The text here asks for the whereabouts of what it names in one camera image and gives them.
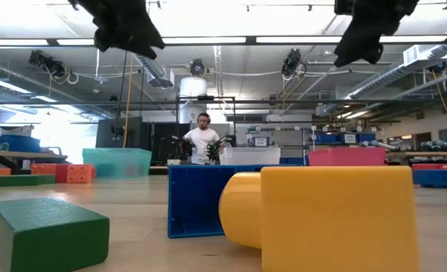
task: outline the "workbench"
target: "workbench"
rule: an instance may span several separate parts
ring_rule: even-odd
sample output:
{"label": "workbench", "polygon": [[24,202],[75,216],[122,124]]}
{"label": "workbench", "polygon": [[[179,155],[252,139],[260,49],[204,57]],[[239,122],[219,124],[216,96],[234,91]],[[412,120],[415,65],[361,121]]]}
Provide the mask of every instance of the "workbench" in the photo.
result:
{"label": "workbench", "polygon": [[412,151],[412,152],[389,152],[387,153],[387,159],[390,161],[391,159],[399,159],[399,162],[401,165],[409,165],[410,159],[413,159],[415,157],[446,157],[447,158],[447,152],[419,152],[419,151]]}

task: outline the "pink bin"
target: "pink bin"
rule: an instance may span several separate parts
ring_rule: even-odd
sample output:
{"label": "pink bin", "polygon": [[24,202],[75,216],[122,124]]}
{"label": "pink bin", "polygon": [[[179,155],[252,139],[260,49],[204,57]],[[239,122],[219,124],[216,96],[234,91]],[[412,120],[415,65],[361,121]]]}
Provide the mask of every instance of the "pink bin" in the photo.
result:
{"label": "pink bin", "polygon": [[310,166],[385,165],[386,150],[382,147],[336,147],[309,152]]}

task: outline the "table surface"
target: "table surface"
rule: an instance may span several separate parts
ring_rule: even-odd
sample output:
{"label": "table surface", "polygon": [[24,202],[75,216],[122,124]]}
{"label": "table surface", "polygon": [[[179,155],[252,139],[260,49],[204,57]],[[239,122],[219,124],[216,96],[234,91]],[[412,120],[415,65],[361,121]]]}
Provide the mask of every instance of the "table surface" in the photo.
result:
{"label": "table surface", "polygon": [[24,158],[24,159],[67,159],[65,155],[57,155],[52,153],[30,153],[30,152],[14,152],[0,151],[0,155],[7,158]]}

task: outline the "blue storage box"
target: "blue storage box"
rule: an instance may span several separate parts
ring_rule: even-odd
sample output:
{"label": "blue storage box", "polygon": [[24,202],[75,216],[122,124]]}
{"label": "blue storage box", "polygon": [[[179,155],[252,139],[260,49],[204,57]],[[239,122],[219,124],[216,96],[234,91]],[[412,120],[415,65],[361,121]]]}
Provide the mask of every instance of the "blue storage box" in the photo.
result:
{"label": "blue storage box", "polygon": [[280,165],[304,165],[304,158],[281,158]]}
{"label": "blue storage box", "polygon": [[265,166],[278,165],[171,165],[168,237],[223,235],[218,205],[225,185],[237,172],[260,172]]}
{"label": "blue storage box", "polygon": [[23,135],[7,134],[0,137],[0,144],[7,143],[9,145],[9,151],[14,152],[40,153],[40,142],[38,139]]}
{"label": "blue storage box", "polygon": [[447,188],[447,170],[414,170],[413,183],[426,188]]}

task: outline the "fluorescent light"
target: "fluorescent light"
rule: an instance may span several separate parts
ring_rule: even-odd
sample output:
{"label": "fluorescent light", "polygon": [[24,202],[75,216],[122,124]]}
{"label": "fluorescent light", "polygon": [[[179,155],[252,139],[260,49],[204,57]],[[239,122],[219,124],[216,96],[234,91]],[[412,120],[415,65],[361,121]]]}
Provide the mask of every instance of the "fluorescent light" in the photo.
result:
{"label": "fluorescent light", "polygon": [[445,35],[436,36],[381,36],[380,42],[443,42],[447,39]]}
{"label": "fluorescent light", "polygon": [[359,113],[354,113],[353,115],[350,115],[350,116],[346,117],[346,119],[356,118],[356,117],[361,116],[361,115],[363,115],[363,114],[365,114],[367,112],[368,111],[365,110],[365,111],[362,111],[362,112],[359,112]]}
{"label": "fluorescent light", "polygon": [[12,85],[10,83],[3,82],[3,81],[0,81],[0,86],[5,87],[5,88],[9,88],[12,91],[18,91],[18,92],[20,92],[22,94],[30,94],[31,93],[30,91],[24,90],[22,88],[19,88],[19,87],[15,86],[15,85]]}
{"label": "fluorescent light", "polygon": [[48,45],[48,41],[44,39],[0,39],[0,46],[3,45]]}
{"label": "fluorescent light", "polygon": [[41,95],[38,95],[38,96],[36,96],[34,98],[37,98],[37,99],[40,99],[40,100],[44,100],[44,101],[47,101],[47,102],[57,102],[57,100],[54,100],[54,99],[49,98],[49,97],[41,96]]}
{"label": "fluorescent light", "polygon": [[257,43],[338,43],[340,36],[306,36],[306,37],[257,37]]}
{"label": "fluorescent light", "polygon": [[163,38],[166,44],[223,44],[245,43],[245,37]]}
{"label": "fluorescent light", "polygon": [[349,116],[351,113],[353,113],[353,112],[343,113],[343,114],[337,116],[337,118],[338,118],[338,119],[344,118],[344,117],[346,117],[346,116]]}
{"label": "fluorescent light", "polygon": [[60,45],[94,45],[93,39],[58,39]]}

